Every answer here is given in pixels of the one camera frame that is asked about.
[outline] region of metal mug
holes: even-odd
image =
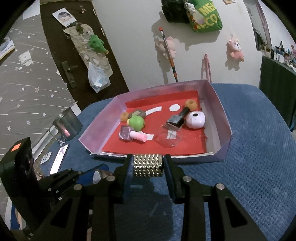
[[[72,140],[82,129],[82,123],[74,114],[71,107],[60,113],[52,124],[61,134],[61,139],[58,140],[55,138],[50,130],[49,133],[60,143],[60,145],[63,145],[66,141]]]

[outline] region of white plastic bag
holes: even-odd
[[[91,62],[89,62],[88,76],[89,83],[96,93],[102,89],[105,89],[111,84],[103,69],[101,67],[95,66]]]

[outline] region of gold studded object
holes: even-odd
[[[133,173],[137,177],[160,177],[163,173],[162,155],[134,155]]]

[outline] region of star-patterned curtain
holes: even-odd
[[[15,51],[0,66],[0,160],[27,136],[34,147],[64,109],[74,104],[43,31],[40,15],[15,22]]]

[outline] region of orange sticker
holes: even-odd
[[[21,143],[15,145],[11,151],[17,150],[20,147]]]

